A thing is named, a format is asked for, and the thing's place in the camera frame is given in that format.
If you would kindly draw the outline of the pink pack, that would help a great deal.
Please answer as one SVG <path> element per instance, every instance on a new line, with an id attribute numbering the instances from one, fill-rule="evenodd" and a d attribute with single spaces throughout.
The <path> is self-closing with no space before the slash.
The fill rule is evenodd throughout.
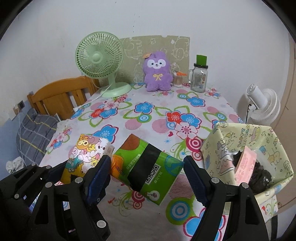
<path id="1" fill-rule="evenodd" d="M 236 185 L 241 183 L 249 183 L 255 163 L 257 154 L 255 151 L 251 150 L 248 146 L 244 147 L 244 150 L 238 160 L 235 168 L 235 181 Z"/>

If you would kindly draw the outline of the black plastic bag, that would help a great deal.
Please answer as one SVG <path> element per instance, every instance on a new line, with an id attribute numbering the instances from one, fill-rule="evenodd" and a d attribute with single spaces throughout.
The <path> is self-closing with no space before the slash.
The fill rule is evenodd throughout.
<path id="1" fill-rule="evenodd" d="M 268 167 L 270 163 L 267 161 L 267 157 L 259 149 L 255 149 L 253 151 L 255 151 L 257 157 L 255 167 L 248 185 L 254 194 L 259 194 L 270 187 L 270 184 L 274 178 L 274 171 L 270 173 L 270 167 Z M 233 154 L 232 162 L 235 168 L 241 154 L 241 151 Z"/>

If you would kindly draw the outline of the cartoon print tissue pack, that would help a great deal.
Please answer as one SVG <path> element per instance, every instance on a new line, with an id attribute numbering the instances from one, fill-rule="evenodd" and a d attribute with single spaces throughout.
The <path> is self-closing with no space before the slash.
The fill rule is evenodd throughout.
<path id="1" fill-rule="evenodd" d="M 76 177 L 84 177 L 90 168 L 94 168 L 103 155 L 110 156 L 114 146 L 106 138 L 81 134 L 75 146 L 69 152 L 60 181 L 69 184 Z"/>

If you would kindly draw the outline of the yellow cartoon storage box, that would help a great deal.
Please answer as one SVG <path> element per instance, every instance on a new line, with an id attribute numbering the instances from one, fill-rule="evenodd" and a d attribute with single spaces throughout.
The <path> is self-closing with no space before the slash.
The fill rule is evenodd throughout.
<path id="1" fill-rule="evenodd" d="M 292 180 L 294 171 L 270 126 L 217 123 L 201 152 L 211 177 L 225 184 L 249 185 L 264 220 L 277 213 L 276 195 Z"/>

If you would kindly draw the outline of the green orange tissue pack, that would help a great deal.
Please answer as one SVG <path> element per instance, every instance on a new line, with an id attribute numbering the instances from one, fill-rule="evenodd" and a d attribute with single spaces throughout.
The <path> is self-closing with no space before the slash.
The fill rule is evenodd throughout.
<path id="1" fill-rule="evenodd" d="M 131 134 L 112 155 L 110 174 L 161 205 L 183 167 L 183 161 Z"/>

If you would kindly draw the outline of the crumpled white cloth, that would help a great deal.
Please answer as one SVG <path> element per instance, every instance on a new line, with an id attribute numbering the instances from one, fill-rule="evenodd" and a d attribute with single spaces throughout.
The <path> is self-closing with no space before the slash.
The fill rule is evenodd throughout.
<path id="1" fill-rule="evenodd" d="M 21 157 L 17 157 L 12 161 L 7 161 L 6 163 L 6 170 L 9 174 L 16 173 L 22 168 L 25 168 L 25 163 Z"/>

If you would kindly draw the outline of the grey plaid pillow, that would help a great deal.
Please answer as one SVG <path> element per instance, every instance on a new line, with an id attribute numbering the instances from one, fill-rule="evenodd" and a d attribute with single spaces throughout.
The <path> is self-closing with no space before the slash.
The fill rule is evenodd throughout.
<path id="1" fill-rule="evenodd" d="M 56 117 L 39 114 L 34 108 L 25 114 L 16 136 L 16 148 L 26 166 L 40 164 L 58 122 Z"/>

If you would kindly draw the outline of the beige door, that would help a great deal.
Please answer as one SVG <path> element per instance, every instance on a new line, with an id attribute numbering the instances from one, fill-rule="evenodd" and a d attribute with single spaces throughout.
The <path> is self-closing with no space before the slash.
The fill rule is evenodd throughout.
<path id="1" fill-rule="evenodd" d="M 295 42 L 289 37 L 290 60 L 285 91 L 281 99 L 280 116 L 273 124 L 275 132 L 295 169 Z M 279 194 L 278 212 L 282 213 L 295 205 L 295 178 Z"/>

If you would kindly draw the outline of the white standing fan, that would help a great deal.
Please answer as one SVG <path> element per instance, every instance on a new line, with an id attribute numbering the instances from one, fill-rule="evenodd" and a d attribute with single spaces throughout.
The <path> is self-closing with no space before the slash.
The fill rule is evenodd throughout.
<path id="1" fill-rule="evenodd" d="M 237 113 L 244 123 L 270 126 L 280 114 L 280 98 L 273 89 L 251 84 L 237 104 Z"/>

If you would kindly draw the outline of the glass jar with green lid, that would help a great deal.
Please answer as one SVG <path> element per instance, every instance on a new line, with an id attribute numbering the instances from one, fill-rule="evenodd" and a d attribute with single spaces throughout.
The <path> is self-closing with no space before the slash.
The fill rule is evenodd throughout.
<path id="1" fill-rule="evenodd" d="M 203 93 L 208 77 L 207 56 L 196 55 L 194 68 L 188 72 L 188 80 L 192 91 Z"/>

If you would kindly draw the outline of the toothpick jar with orange lid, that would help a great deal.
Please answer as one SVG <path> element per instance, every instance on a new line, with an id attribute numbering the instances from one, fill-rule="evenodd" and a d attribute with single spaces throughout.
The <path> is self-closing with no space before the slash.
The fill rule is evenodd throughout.
<path id="1" fill-rule="evenodd" d="M 187 74 L 173 71 L 173 86 L 174 87 L 182 87 L 184 83 L 187 83 Z"/>

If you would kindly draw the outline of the purple plush toy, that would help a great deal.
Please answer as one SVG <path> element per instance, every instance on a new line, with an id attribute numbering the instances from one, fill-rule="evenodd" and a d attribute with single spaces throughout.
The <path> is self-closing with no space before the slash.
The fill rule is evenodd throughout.
<path id="1" fill-rule="evenodd" d="M 162 51 L 156 51 L 144 56 L 144 83 L 148 92 L 170 91 L 173 76 L 170 71 L 170 61 Z"/>

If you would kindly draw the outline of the green desk fan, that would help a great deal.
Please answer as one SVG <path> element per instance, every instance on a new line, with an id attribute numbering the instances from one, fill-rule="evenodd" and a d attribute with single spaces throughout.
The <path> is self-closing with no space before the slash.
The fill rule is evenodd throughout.
<path id="1" fill-rule="evenodd" d="M 75 52 L 78 69 L 91 79 L 108 79 L 109 86 L 101 94 L 114 98 L 127 94 L 132 87 L 126 82 L 116 82 L 115 74 L 123 63 L 121 41 L 108 32 L 94 32 L 84 37 Z"/>

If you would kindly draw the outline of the wall power socket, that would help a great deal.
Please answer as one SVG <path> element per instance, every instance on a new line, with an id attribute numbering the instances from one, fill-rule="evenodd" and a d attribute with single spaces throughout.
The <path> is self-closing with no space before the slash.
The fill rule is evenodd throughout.
<path id="1" fill-rule="evenodd" d="M 18 110 L 21 111 L 24 107 L 25 107 L 24 102 L 23 102 L 23 101 L 20 101 L 20 102 L 18 103 Z"/>

